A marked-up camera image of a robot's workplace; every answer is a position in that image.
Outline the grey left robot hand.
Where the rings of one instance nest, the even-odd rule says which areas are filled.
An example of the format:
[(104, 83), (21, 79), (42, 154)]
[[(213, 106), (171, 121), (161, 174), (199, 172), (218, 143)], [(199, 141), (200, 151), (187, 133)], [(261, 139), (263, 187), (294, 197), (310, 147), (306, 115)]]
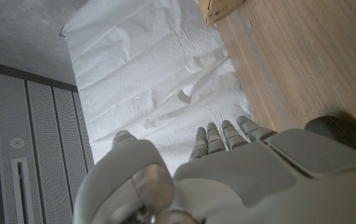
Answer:
[(334, 116), (276, 132), (240, 116), (197, 130), (171, 174), (127, 131), (88, 173), (75, 223), (356, 223), (356, 126)]

